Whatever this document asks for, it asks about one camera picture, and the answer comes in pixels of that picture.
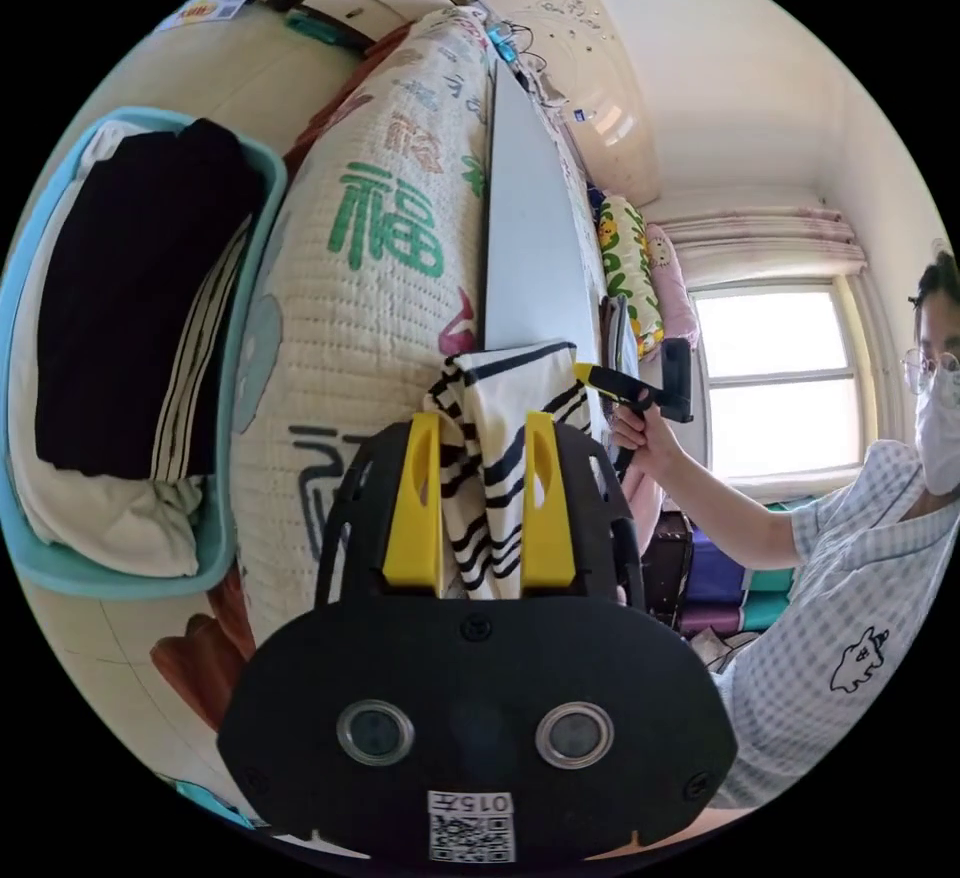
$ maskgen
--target qr code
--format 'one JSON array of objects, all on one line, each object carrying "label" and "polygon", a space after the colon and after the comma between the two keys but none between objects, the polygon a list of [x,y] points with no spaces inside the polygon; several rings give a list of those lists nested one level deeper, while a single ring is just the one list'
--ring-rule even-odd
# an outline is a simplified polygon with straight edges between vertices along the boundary
[{"label": "qr code", "polygon": [[433,861],[504,864],[515,861],[513,821],[485,815],[430,816]]}]

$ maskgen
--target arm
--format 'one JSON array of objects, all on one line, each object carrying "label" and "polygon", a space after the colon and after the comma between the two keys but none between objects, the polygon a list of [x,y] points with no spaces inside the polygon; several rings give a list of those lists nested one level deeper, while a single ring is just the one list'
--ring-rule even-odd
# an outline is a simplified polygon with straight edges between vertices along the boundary
[{"label": "arm", "polygon": [[680,452],[657,480],[689,519],[744,568],[773,571],[800,563],[789,514],[768,511],[689,455]]}]

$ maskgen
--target eyeglasses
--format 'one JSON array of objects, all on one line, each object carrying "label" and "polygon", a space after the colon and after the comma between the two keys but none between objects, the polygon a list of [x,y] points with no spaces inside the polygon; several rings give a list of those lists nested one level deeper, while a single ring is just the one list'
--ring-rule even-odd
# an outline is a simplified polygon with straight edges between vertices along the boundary
[{"label": "eyeglasses", "polygon": [[944,352],[939,360],[928,358],[919,348],[911,348],[903,357],[903,380],[914,395],[930,387],[930,382],[938,368],[953,373],[960,371],[960,361],[950,352]]}]

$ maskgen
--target label sticker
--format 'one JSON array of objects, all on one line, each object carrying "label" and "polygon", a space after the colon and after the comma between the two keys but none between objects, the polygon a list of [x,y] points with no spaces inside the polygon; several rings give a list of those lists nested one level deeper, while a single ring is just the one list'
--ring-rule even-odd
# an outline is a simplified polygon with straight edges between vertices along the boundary
[{"label": "label sticker", "polygon": [[515,862],[509,792],[428,791],[430,860],[502,865]]}]

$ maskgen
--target face mask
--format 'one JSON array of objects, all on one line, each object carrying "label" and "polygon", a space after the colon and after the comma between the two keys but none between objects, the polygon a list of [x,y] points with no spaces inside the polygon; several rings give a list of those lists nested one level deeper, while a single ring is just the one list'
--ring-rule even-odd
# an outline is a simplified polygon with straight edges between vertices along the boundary
[{"label": "face mask", "polygon": [[937,368],[917,398],[917,451],[927,490],[960,485],[960,371]]}]

